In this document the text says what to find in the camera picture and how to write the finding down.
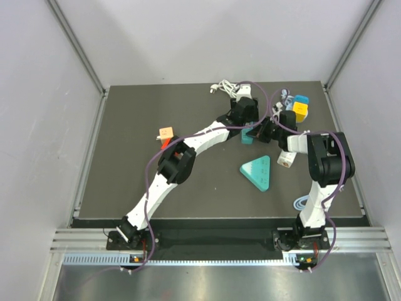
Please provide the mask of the teal rectangular power strip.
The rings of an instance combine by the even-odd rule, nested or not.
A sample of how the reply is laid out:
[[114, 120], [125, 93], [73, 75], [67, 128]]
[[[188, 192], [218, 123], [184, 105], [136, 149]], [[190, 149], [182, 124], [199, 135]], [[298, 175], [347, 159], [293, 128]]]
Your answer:
[[246, 128], [241, 130], [241, 143], [246, 145], [251, 145], [253, 143], [254, 138], [249, 136], [248, 133], [252, 130], [252, 128]]

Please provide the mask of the teal triangular power strip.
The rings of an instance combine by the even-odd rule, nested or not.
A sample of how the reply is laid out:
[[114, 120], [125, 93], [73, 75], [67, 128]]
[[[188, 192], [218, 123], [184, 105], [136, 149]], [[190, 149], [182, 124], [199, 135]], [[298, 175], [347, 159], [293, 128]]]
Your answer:
[[269, 189], [271, 159], [269, 156], [262, 156], [243, 164], [240, 172], [261, 192]]

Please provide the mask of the white cube plug adapter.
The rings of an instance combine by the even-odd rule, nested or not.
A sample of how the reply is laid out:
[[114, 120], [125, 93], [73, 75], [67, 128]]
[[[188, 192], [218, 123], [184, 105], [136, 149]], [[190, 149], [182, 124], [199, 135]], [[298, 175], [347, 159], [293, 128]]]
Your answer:
[[277, 163], [280, 166], [284, 166], [286, 168], [290, 168], [296, 158], [296, 152], [286, 152], [284, 150], [281, 151]]

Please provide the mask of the yellow cube plug adapter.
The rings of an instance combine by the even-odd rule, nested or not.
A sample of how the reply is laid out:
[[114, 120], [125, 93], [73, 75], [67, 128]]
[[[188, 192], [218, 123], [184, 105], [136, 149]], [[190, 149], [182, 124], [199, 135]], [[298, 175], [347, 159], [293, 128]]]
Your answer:
[[301, 102], [294, 102], [292, 111], [295, 113], [296, 122], [302, 123], [308, 116], [308, 104]]

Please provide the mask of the peach cube plug adapter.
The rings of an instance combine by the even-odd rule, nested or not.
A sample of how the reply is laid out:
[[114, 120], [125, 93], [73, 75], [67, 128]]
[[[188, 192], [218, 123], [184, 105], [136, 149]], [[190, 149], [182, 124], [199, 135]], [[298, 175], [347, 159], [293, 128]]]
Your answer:
[[159, 134], [156, 137], [157, 140], [171, 139], [174, 136], [174, 130], [172, 127], [164, 127], [159, 129]]

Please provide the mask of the red cube plug adapter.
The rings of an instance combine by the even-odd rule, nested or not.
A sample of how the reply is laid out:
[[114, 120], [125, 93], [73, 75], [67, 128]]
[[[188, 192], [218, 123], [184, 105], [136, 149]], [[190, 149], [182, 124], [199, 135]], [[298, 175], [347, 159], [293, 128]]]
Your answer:
[[161, 142], [162, 142], [162, 146], [161, 146], [161, 150], [164, 150], [169, 144], [170, 144], [170, 141], [172, 140], [172, 138], [170, 137], [170, 138], [166, 138], [166, 139], [162, 139], [161, 140]]

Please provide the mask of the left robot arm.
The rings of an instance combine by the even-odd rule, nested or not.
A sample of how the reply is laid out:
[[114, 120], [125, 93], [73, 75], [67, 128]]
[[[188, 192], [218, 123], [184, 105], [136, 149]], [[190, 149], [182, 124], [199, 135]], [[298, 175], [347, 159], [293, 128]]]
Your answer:
[[145, 178], [145, 193], [137, 205], [127, 213], [117, 226], [120, 241], [127, 248], [141, 244], [142, 231], [161, 202], [171, 190], [185, 182], [202, 152], [238, 135], [251, 122], [259, 120], [258, 101], [241, 97], [231, 101], [228, 113], [218, 117], [210, 126], [185, 138], [173, 137], [156, 158], [157, 171], [152, 182]]

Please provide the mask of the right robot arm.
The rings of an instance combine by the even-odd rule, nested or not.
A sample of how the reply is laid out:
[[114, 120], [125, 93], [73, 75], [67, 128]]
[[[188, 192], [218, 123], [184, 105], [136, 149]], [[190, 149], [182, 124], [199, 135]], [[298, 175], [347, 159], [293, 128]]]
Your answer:
[[265, 118], [247, 133], [263, 143], [278, 142], [282, 151], [306, 154], [312, 179], [305, 207], [297, 215], [290, 235], [280, 242], [300, 248], [309, 247], [323, 238], [332, 200], [355, 174], [355, 163], [343, 132], [298, 132], [296, 114], [285, 110]]

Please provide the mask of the blue cube plug adapter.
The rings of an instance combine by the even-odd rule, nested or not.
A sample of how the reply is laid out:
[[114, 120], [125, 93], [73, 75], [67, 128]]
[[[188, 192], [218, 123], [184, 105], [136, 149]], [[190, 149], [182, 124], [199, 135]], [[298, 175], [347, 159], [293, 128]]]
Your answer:
[[303, 104], [309, 105], [310, 100], [307, 96], [296, 95], [293, 99], [293, 102], [298, 102], [298, 103], [303, 103]]

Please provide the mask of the front aluminium frame rail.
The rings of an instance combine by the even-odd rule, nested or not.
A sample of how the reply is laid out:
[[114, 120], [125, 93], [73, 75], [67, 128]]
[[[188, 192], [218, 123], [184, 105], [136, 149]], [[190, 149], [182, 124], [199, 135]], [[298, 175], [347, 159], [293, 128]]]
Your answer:
[[[327, 228], [332, 252], [339, 253], [388, 253], [392, 251], [388, 236], [382, 227], [338, 227], [336, 234]], [[56, 230], [51, 243], [52, 251], [96, 252], [105, 251], [107, 231], [101, 229]]]

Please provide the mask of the right aluminium frame post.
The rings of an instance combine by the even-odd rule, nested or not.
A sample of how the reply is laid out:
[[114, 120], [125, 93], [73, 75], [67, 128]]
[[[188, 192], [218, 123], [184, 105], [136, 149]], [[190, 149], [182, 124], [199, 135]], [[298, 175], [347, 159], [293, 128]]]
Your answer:
[[326, 83], [323, 85], [323, 88], [326, 92], [329, 92], [333, 87], [338, 77], [340, 76], [342, 70], [344, 69], [347, 61], [350, 59], [353, 54], [355, 48], [360, 42], [362, 36], [366, 32], [369, 27], [372, 19], [376, 15], [377, 11], [380, 9], [380, 6], [383, 4], [383, 0], [373, 0], [370, 1], [366, 11], [364, 12], [361, 20], [358, 22], [356, 29], [354, 30], [350, 40], [345, 46], [345, 49], [340, 55], [339, 60], [337, 61], [333, 71], [330, 73]]

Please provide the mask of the aluminium frame post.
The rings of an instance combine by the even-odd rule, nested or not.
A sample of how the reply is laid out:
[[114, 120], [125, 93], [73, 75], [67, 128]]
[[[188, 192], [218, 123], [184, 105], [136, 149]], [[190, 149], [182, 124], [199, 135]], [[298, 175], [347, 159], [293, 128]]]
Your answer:
[[369, 27], [372, 19], [376, 15], [377, 11], [380, 9], [380, 6], [383, 4], [383, 0], [373, 0], [370, 1], [366, 11], [364, 12], [361, 20], [358, 22], [356, 29], [354, 30], [350, 40], [345, 46], [345, 49], [340, 55], [339, 60], [337, 61], [333, 71], [330, 73], [326, 83], [323, 85], [323, 88], [326, 92], [329, 92], [333, 87], [338, 77], [340, 76], [342, 70], [344, 69], [347, 61], [350, 59], [353, 54], [355, 48], [360, 42], [362, 36], [366, 32]]
[[82, 67], [86, 71], [87, 75], [89, 76], [92, 84], [99, 92], [101, 96], [104, 96], [106, 93], [106, 88], [101, 83], [98, 75], [94, 67], [92, 66], [89, 58], [87, 57], [84, 48], [82, 47], [81, 43], [79, 42], [73, 28], [70, 25], [67, 17], [65, 16], [60, 4], [56, 0], [46, 0], [45, 3], [48, 5], [51, 13], [55, 17], [57, 23], [61, 27], [62, 31], [64, 32], [66, 39], [68, 40], [69, 44], [73, 48], [76, 56], [78, 57]]

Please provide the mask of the left aluminium frame post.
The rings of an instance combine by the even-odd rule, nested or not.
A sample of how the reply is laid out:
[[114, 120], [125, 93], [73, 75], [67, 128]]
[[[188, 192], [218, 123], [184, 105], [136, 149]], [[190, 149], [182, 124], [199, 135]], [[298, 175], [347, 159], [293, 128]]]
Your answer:
[[106, 88], [101, 83], [98, 75], [94, 67], [92, 66], [89, 58], [87, 57], [84, 48], [82, 47], [81, 43], [79, 42], [73, 28], [70, 25], [67, 17], [65, 16], [60, 4], [56, 0], [46, 0], [45, 3], [48, 5], [51, 13], [55, 17], [57, 23], [61, 27], [62, 31], [64, 32], [66, 39], [68, 40], [69, 44], [73, 48], [76, 56], [78, 57], [82, 67], [86, 71], [87, 75], [89, 76], [92, 84], [99, 92], [101, 96], [104, 96], [106, 93]]

